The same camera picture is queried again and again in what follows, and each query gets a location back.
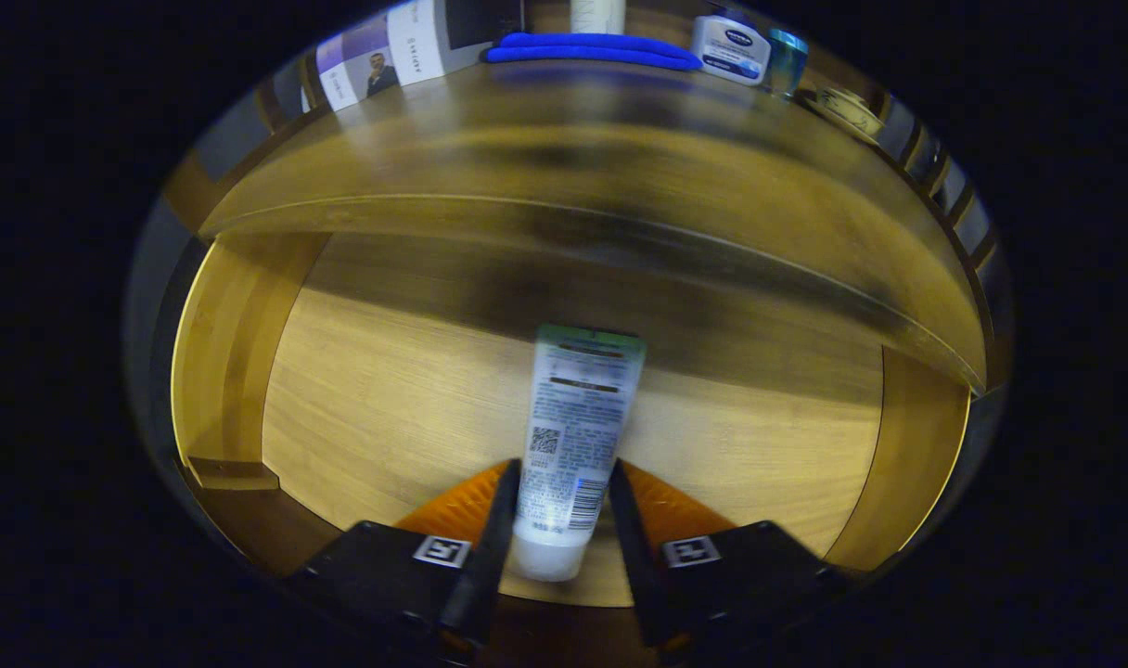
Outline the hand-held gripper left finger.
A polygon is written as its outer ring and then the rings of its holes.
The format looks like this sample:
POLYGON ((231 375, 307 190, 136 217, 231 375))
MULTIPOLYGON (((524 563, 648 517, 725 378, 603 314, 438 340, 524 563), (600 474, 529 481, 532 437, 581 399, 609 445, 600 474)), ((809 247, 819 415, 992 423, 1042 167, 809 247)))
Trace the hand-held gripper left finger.
POLYGON ((287 592, 364 633, 368 663, 473 663, 491 638, 520 471, 490 469, 478 537, 362 520, 287 575, 287 592))

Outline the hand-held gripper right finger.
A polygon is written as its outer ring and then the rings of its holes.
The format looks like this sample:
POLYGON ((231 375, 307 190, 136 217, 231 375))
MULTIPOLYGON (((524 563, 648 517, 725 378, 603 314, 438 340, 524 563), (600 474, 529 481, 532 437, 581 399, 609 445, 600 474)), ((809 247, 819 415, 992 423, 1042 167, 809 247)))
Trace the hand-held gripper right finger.
POLYGON ((847 573, 779 524, 735 524, 629 462, 616 462, 608 496, 640 635, 658 654, 755 654, 847 595, 847 573))

